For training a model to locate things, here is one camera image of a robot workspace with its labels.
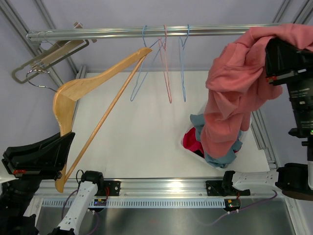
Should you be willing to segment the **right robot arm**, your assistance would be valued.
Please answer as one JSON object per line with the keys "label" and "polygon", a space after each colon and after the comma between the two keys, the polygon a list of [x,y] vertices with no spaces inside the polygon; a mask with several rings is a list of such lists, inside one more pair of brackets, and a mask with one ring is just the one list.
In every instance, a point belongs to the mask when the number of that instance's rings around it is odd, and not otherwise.
{"label": "right robot arm", "polygon": [[290,198],[313,199],[313,53],[307,48],[271,39],[266,46],[266,75],[269,83],[285,84],[296,127],[289,135],[303,139],[307,164],[287,163],[277,170],[261,173],[227,171],[221,188],[225,195],[248,195],[253,187],[280,189]]}

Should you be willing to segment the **light blue wire hanger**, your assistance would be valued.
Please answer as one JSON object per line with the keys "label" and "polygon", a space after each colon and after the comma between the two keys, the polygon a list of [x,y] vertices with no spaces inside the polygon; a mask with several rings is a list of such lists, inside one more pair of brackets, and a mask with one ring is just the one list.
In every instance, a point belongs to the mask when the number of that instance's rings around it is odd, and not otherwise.
{"label": "light blue wire hanger", "polygon": [[185,77],[184,77],[184,57],[185,57],[185,45],[190,34],[190,25],[187,25],[187,33],[185,39],[179,37],[179,62],[180,62],[180,78],[183,101],[186,102],[186,90],[185,90]]}

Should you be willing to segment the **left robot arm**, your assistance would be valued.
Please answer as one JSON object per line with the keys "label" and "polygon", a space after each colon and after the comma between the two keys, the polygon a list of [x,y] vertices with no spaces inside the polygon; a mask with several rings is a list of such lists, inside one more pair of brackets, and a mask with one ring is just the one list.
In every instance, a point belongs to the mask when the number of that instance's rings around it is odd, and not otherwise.
{"label": "left robot arm", "polygon": [[55,134],[40,142],[8,147],[0,164],[0,233],[2,235],[38,235],[36,227],[43,203],[63,202],[69,206],[52,235],[77,235],[92,199],[104,186],[101,172],[86,171],[72,202],[57,195],[52,182],[60,180],[75,133]]}

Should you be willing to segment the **grey t shirt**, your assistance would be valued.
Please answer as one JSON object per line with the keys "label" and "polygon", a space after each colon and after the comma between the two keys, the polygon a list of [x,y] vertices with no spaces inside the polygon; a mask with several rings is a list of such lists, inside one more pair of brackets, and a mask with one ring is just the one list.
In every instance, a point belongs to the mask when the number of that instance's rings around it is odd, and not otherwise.
{"label": "grey t shirt", "polygon": [[[201,143],[201,132],[204,127],[204,116],[203,114],[190,115],[190,121],[193,127],[196,129],[196,139]],[[236,153],[240,151],[242,147],[241,142],[242,131],[239,131],[237,140],[234,142],[232,147],[227,151],[227,154],[221,158],[214,159],[208,155],[204,150],[205,161],[214,168],[227,168],[236,159]]]}

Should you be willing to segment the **pink hanger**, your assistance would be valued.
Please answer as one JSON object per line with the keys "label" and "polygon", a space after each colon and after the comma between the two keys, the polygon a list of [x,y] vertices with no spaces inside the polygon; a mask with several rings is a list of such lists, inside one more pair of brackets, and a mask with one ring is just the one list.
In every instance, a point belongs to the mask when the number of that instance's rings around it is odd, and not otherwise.
{"label": "pink hanger", "polygon": [[167,91],[167,96],[169,103],[172,103],[172,93],[171,93],[171,87],[170,87],[170,77],[169,77],[169,70],[168,70],[168,60],[167,60],[167,27],[166,25],[164,27],[164,39],[162,40],[161,38],[158,39],[158,46],[160,49],[160,60],[162,64],[162,69],[163,69],[163,76],[164,76],[164,81],[165,81],[165,86],[166,86],[166,91]]}

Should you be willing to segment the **red t shirt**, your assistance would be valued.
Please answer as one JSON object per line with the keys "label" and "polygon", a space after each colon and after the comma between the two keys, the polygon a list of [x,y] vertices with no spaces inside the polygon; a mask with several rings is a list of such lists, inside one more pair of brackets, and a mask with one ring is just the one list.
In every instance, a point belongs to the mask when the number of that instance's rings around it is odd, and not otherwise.
{"label": "red t shirt", "polygon": [[194,127],[184,134],[182,146],[201,158],[204,158],[203,147],[202,144],[196,139],[196,129]]}

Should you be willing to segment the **dusty pink garment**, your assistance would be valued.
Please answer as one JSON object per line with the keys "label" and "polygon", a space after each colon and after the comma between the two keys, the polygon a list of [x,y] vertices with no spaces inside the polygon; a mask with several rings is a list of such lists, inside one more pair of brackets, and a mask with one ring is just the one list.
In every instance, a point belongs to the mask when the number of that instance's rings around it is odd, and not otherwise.
{"label": "dusty pink garment", "polygon": [[204,111],[201,143],[214,159],[224,157],[238,137],[247,131],[251,112],[283,90],[266,80],[266,45],[278,37],[299,49],[313,49],[313,28],[304,24],[252,27],[229,43],[214,59],[205,83],[208,102]]}

